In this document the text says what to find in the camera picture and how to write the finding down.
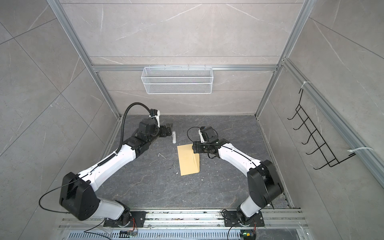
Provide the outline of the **white glue stick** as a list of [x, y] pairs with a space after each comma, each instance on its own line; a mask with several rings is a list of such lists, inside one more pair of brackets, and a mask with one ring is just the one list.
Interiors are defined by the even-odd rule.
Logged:
[[176, 144], [176, 143], [177, 143], [176, 132], [175, 132], [175, 131], [172, 131], [172, 143], [173, 143], [173, 144]]

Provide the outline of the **yellow kraft envelope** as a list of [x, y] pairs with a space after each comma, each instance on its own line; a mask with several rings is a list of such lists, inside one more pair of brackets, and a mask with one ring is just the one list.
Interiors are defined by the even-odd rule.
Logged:
[[200, 155], [195, 154], [193, 145], [177, 146], [181, 176], [200, 172]]

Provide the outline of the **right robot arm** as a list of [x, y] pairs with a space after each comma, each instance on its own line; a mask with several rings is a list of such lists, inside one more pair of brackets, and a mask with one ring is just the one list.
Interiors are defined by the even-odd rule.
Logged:
[[220, 139], [212, 127], [198, 129], [200, 140], [193, 141], [192, 146], [195, 154], [214, 155], [247, 177], [249, 196], [237, 207], [236, 216], [239, 223], [248, 225], [261, 209], [271, 205], [273, 200], [284, 193], [275, 165], [269, 160], [257, 160], [238, 150], [228, 140]]

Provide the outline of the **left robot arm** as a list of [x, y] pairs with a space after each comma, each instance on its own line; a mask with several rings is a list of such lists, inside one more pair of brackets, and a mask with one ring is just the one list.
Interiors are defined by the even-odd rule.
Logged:
[[114, 220], [120, 227], [131, 221], [130, 208], [120, 201], [98, 198], [96, 191], [114, 173], [149, 149], [157, 138], [172, 135], [172, 124], [159, 125], [156, 119], [143, 119], [131, 137], [97, 164], [63, 177], [59, 204], [80, 221], [89, 218]]

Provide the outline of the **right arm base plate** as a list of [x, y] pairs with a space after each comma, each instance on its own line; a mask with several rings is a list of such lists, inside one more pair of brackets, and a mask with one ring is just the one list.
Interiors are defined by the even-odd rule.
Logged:
[[261, 212], [257, 212], [251, 217], [246, 217], [241, 211], [221, 210], [226, 227], [251, 226], [264, 227], [265, 222]]

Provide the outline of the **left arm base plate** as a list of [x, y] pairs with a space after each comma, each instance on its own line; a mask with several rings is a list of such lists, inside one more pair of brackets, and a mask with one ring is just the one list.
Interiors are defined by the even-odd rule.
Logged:
[[111, 228], [133, 228], [134, 225], [138, 228], [144, 226], [147, 212], [145, 211], [133, 211], [128, 214], [122, 215], [118, 220], [106, 219], [104, 227]]

